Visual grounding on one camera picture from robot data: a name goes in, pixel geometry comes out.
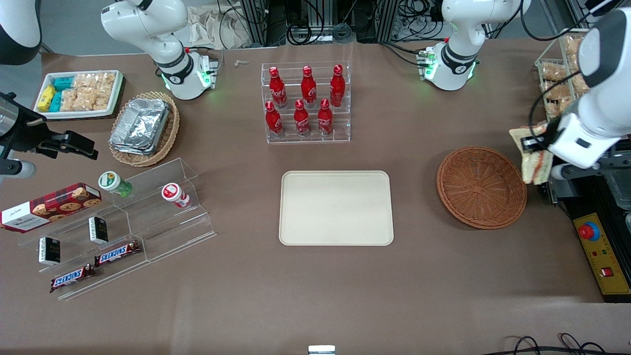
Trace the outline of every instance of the white bottle with red label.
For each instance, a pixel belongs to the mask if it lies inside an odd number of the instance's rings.
[[[315,108],[317,105],[316,81],[312,75],[311,67],[308,65],[302,68],[300,89],[302,91],[302,99],[305,102],[305,107],[308,109]]]
[[[285,130],[280,120],[280,113],[274,107],[274,103],[267,101],[265,111],[265,122],[268,124],[269,134],[272,138],[282,138],[285,135]]]
[[[272,100],[282,110],[287,108],[287,92],[285,91],[285,83],[278,74],[278,68],[273,66],[269,69],[269,91],[272,94]]]
[[[342,77],[343,68],[340,64],[333,67],[333,78],[331,79],[331,106],[342,106],[344,100],[344,91],[346,90],[346,81]]]
[[[168,183],[162,188],[162,197],[174,205],[184,208],[191,202],[191,197],[176,183]]]

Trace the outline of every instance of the white tray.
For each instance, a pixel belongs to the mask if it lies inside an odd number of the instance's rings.
[[[37,102],[39,102],[40,97],[42,97],[42,93],[44,89],[48,85],[52,85],[53,81],[56,78],[64,78],[65,76],[74,76],[80,73],[88,73],[88,74],[98,74],[103,72],[114,72],[116,73],[116,78],[114,79],[114,87],[112,87],[112,93],[110,94],[110,101],[107,104],[107,109],[105,110],[97,110],[97,111],[72,111],[72,112],[42,112],[37,108]],[[67,71],[65,73],[50,73],[46,74],[44,77],[44,82],[42,83],[42,87],[40,88],[39,94],[37,94],[37,101],[35,101],[35,107],[33,107],[33,111],[43,114],[46,116],[48,121],[71,121],[75,119],[89,119],[94,117],[101,116],[109,116],[114,113],[114,109],[116,108],[116,103],[118,101],[118,96],[121,91],[123,75],[118,70],[93,70],[93,71]]]
[[[285,245],[386,246],[394,239],[383,171],[288,171],[278,237]]]

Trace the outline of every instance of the red switch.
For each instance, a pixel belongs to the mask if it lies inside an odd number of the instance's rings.
[[[600,269],[600,274],[603,277],[611,277],[613,276],[613,271],[611,270],[610,267],[603,267],[602,269]]]
[[[598,226],[593,222],[586,222],[579,227],[579,235],[583,239],[590,241],[597,241],[600,238],[600,230]]]

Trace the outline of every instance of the red cookie box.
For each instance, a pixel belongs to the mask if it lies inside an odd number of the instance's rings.
[[[98,190],[76,183],[2,211],[0,228],[26,233],[99,204],[101,194]]]

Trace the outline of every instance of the brown wicker basket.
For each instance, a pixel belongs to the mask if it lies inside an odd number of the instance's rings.
[[[165,102],[168,102],[168,104],[171,106],[171,110],[168,113],[168,118],[167,118],[168,121],[164,127],[164,130],[162,131],[162,136],[160,137],[160,142],[158,144],[158,148],[156,149],[156,152],[153,155],[129,154],[129,153],[119,152],[118,150],[115,150],[111,145],[110,145],[110,151],[112,152],[112,155],[114,156],[114,158],[116,158],[116,160],[118,160],[119,162],[133,165],[136,167],[145,167],[145,166],[156,164],[157,162],[164,159],[167,156],[169,150],[171,150],[171,148],[173,147],[173,143],[175,142],[175,136],[177,136],[177,130],[180,128],[180,114],[179,112],[177,112],[177,107],[175,106],[175,102],[173,102],[173,99],[171,99],[168,95],[164,93],[146,92],[146,93],[141,93],[140,95],[136,96],[134,99],[138,99],[138,98],[161,99]],[[127,102],[125,106],[119,111],[118,116],[116,116],[116,121],[114,121],[112,132],[114,132],[114,130],[116,129],[118,122],[121,120],[122,113],[125,111],[125,109],[127,108],[130,102],[131,100]]]
[[[457,219],[480,229],[503,228],[526,208],[526,185],[508,158],[485,147],[460,148],[440,164],[440,199]]]

